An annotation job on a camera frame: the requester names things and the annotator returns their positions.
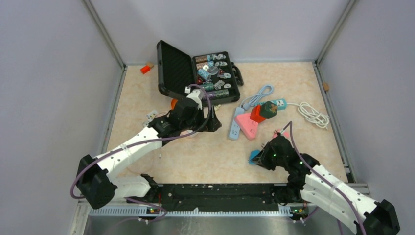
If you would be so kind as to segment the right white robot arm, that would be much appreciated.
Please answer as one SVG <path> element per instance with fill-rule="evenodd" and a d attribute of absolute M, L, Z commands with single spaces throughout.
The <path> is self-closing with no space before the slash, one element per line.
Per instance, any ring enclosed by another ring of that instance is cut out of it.
<path fill-rule="evenodd" d="M 395 207 L 387 200 L 378 202 L 336 178 L 316 159 L 299 153 L 276 132 L 262 150 L 252 151 L 249 161 L 267 170 L 282 167 L 288 172 L 285 193 L 277 202 L 306 201 L 316 205 L 356 235 L 396 235 L 400 231 Z"/>

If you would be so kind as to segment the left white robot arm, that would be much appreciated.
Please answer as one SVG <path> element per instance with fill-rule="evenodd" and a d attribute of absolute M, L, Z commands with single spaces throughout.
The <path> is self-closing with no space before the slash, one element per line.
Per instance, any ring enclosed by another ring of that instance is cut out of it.
<path fill-rule="evenodd" d="M 79 161 L 70 195 L 86 199 L 99 209 L 114 199 L 140 197 L 152 202 L 157 189 L 143 176 L 118 178 L 119 173 L 144 155 L 169 142 L 197 132 L 215 132 L 222 124 L 215 114 L 210 95 L 198 85 L 179 99 L 166 115 L 154 118 L 146 127 L 118 147 L 96 157 L 86 155 Z"/>

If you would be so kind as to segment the light blue power strip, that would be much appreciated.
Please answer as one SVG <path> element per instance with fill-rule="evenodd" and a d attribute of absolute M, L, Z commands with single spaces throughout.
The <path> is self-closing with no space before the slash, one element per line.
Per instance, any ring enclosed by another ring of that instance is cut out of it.
<path fill-rule="evenodd" d="M 231 125 L 230 125 L 230 129 L 228 132 L 228 138 L 230 140 L 237 140 L 239 137 L 239 133 L 240 133 L 240 127 L 239 125 L 236 123 L 235 118 L 237 115 L 243 114 L 245 112 L 245 110 L 241 107 L 236 107 L 231 119 Z"/>

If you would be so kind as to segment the pink triangular power socket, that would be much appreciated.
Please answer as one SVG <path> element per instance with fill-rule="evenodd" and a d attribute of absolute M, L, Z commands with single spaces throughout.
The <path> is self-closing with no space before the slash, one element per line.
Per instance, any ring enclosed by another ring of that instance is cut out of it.
<path fill-rule="evenodd" d="M 238 114 L 234 120 L 248 140 L 254 140 L 256 138 L 258 122 L 251 120 L 249 113 Z"/>

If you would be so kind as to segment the blue charger plug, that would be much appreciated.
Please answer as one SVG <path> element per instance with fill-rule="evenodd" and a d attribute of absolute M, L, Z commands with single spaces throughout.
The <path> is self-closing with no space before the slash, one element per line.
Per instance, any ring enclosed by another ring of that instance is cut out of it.
<path fill-rule="evenodd" d="M 259 149 L 253 150 L 250 152 L 249 158 L 248 158 L 248 163 L 250 165 L 256 165 L 257 162 L 254 161 L 254 158 L 260 153 L 261 151 Z"/>

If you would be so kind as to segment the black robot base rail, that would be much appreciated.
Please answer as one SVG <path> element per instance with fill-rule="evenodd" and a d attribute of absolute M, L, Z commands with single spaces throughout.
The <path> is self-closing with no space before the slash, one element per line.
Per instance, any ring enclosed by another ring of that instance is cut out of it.
<path fill-rule="evenodd" d="M 142 201 L 168 212 L 277 212 L 293 216 L 311 213 L 309 203 L 287 184 L 153 184 L 143 196 L 130 196 L 127 203 Z"/>

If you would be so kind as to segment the pink charger plug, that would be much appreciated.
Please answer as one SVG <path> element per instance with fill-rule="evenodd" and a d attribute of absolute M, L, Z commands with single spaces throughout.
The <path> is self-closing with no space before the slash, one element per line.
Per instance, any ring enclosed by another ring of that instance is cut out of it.
<path fill-rule="evenodd" d="M 289 131 L 277 129 L 273 132 L 273 138 L 276 138 L 278 135 L 285 137 L 286 139 L 290 139 Z"/>

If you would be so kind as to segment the round pink power socket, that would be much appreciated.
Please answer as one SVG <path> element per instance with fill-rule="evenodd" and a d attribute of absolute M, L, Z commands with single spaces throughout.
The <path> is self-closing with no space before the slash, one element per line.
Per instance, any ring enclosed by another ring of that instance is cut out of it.
<path fill-rule="evenodd" d="M 194 138 L 198 135 L 198 132 L 194 132 L 193 130 L 185 130 L 180 133 L 180 136 L 188 135 L 188 138 Z"/>

